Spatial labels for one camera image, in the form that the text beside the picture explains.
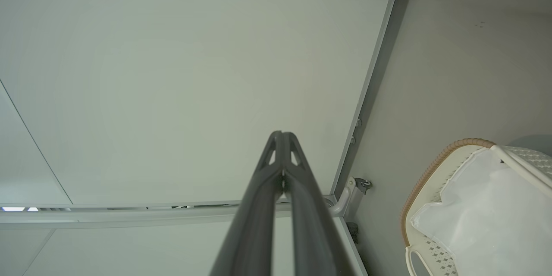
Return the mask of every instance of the brown woven rim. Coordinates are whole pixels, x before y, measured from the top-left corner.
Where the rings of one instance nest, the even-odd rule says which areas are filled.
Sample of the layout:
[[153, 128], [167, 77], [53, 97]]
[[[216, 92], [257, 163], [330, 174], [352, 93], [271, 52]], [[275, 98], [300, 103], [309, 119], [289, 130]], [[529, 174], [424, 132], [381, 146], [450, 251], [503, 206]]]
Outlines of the brown woven rim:
[[426, 172], [424, 172], [420, 180], [418, 180], [418, 183], [416, 183], [416, 186], [414, 186], [414, 190], [410, 192], [410, 195], [408, 196], [408, 199], [406, 200], [405, 205], [402, 207], [401, 231], [402, 231], [402, 239], [405, 241], [406, 247], [410, 246], [410, 243], [408, 242], [408, 237], [406, 236], [406, 215], [408, 213], [408, 210], [412, 206], [412, 203], [414, 203], [414, 199], [416, 199], [416, 197], [422, 190], [422, 187], [426, 185], [427, 180], [430, 179], [431, 175], [435, 172], [435, 170], [437, 170], [437, 168], [443, 163], [443, 161], [446, 160], [447, 157], [452, 152], [454, 152], [454, 150], [458, 148], [461, 148], [464, 146], [481, 146], [485, 148], [490, 148], [491, 146], [494, 146], [494, 145], [495, 145], [494, 142], [491, 142], [489, 140], [484, 140], [484, 139], [477, 139], [477, 138], [467, 138], [467, 139], [458, 140], [453, 142], [452, 144], [449, 144], [446, 148], [444, 148], [444, 150], [430, 164]]

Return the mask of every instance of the gray floor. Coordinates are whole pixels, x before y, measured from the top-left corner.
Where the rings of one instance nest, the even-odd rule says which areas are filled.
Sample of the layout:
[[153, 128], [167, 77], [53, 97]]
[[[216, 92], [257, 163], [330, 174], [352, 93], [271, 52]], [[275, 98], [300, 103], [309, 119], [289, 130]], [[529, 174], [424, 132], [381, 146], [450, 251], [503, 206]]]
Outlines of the gray floor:
[[408, 2], [388, 59], [376, 65], [351, 168], [374, 183], [354, 216], [371, 275], [408, 275], [400, 211], [448, 144], [485, 138], [552, 156], [551, 47], [550, 16]]

